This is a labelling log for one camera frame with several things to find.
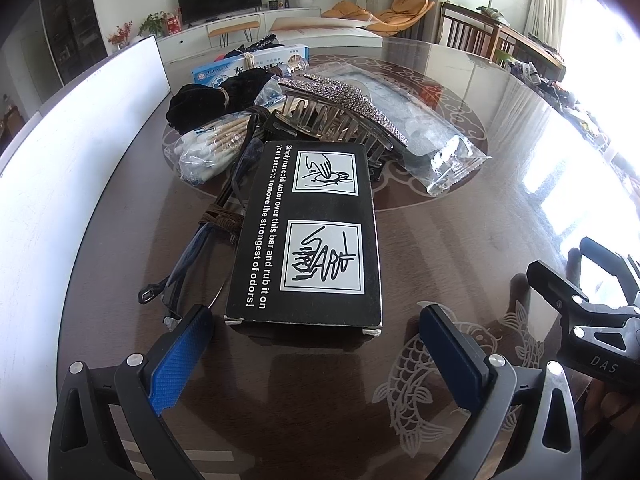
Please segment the wooden cabinet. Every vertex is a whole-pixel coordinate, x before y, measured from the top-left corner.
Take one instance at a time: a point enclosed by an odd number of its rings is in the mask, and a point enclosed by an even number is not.
[[[158,39],[158,50],[162,62],[195,56],[211,49],[207,27],[188,28],[178,34]]]
[[[51,56],[64,84],[107,57],[94,0],[40,0]]]
[[[320,12],[319,8],[263,10],[259,12],[240,14],[238,16],[231,16],[229,18],[216,20],[215,22],[204,23],[202,25],[187,28],[172,36],[158,38],[160,57],[162,58],[162,62],[171,63],[172,61],[178,61],[179,59],[196,56],[197,54],[201,54],[207,50],[215,49],[222,51],[220,47],[220,40],[217,36],[210,38],[210,32],[215,32],[220,29],[233,29],[234,26],[239,24],[241,25],[242,23],[259,22],[259,27],[257,29],[252,29],[251,40],[247,40],[242,30],[230,32],[228,38],[229,43],[224,47],[225,51],[229,51],[240,44],[244,43],[247,45],[266,36],[276,18],[293,16],[319,17]]]

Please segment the plastic packaging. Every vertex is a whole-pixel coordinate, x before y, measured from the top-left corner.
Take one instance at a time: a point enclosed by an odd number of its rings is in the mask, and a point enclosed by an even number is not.
[[[222,173],[240,150],[246,134],[247,112],[226,115],[203,128],[187,132],[164,149],[180,170],[180,178],[204,184]]]
[[[407,138],[395,151],[398,162],[417,178],[427,193],[437,196],[491,158],[452,124],[397,84],[347,63],[326,63],[312,73],[344,81],[362,89],[371,102]]]
[[[309,62],[305,58],[300,58],[289,63],[278,63],[267,69],[268,72],[278,77],[295,77],[297,75],[308,72]]]
[[[249,197],[247,190],[241,188],[242,178],[260,160],[263,149],[264,143],[260,139],[257,137],[251,139],[251,142],[249,142],[249,145],[238,160],[234,168],[234,173],[231,176],[231,187],[243,209],[246,209],[249,205]]]

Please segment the tv stand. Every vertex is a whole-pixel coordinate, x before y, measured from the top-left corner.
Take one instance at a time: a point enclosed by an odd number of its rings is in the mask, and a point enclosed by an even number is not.
[[[230,18],[214,16],[207,22],[193,24],[176,34],[157,38],[156,41],[158,42],[162,62],[170,63],[196,56],[197,54],[203,54],[209,50],[220,51],[220,37],[223,34],[228,34],[228,44],[226,45],[228,50],[239,46],[241,43],[246,43],[249,39],[243,35],[244,27],[238,27],[246,25],[248,22],[259,22],[258,27],[251,28],[254,30],[257,39],[260,40],[260,38],[269,33],[271,25],[273,25],[276,18],[319,17],[320,12],[319,7],[313,9],[293,7],[278,10],[260,9],[258,12],[253,12],[249,9]]]

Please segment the glass tabletop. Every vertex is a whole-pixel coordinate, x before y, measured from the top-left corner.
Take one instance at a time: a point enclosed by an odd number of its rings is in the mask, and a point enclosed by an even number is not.
[[[221,294],[212,306],[213,340],[178,405],[162,416],[184,449],[201,451],[194,463],[211,475],[423,479],[466,414],[425,359],[418,302],[442,304],[487,353],[542,367],[558,350],[558,316],[528,291],[527,265],[542,259],[564,272],[569,249],[584,236],[640,254],[638,213],[631,190],[578,131],[486,59],[395,38],[382,48],[311,54],[313,64],[341,60],[399,84],[491,159],[437,198],[393,164],[374,184],[379,337],[350,350],[260,345],[225,326]],[[173,86],[207,61],[171,64]],[[138,290],[171,271],[228,177],[191,187],[175,176],[162,149],[175,135],[164,119],[167,108],[168,99],[133,141],[86,230],[66,295],[59,378],[76,360],[119,364],[164,332],[159,300],[140,306]],[[232,251],[220,248],[190,276],[184,301],[209,304],[232,261]],[[624,301],[587,262],[581,286],[591,301]],[[588,378],[568,375],[580,396]],[[131,441],[124,418],[116,413],[116,419],[121,437]],[[512,413],[496,460],[514,422]],[[134,462],[142,460],[133,446],[127,450]]]

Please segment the wooden chair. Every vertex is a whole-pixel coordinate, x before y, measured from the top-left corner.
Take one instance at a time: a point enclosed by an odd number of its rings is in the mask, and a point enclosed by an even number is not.
[[[436,43],[447,32],[447,46],[485,57],[501,66],[506,56],[532,62],[538,73],[562,81],[566,68],[555,56],[516,30],[480,12],[444,2]]]
[[[367,30],[379,36],[394,36],[413,27],[434,5],[429,0],[393,0],[390,9],[374,14],[375,23]]]
[[[349,0],[342,0],[322,13],[323,18],[344,18],[345,20],[360,20],[361,22],[370,21],[372,16],[373,14],[367,9],[363,9]]]

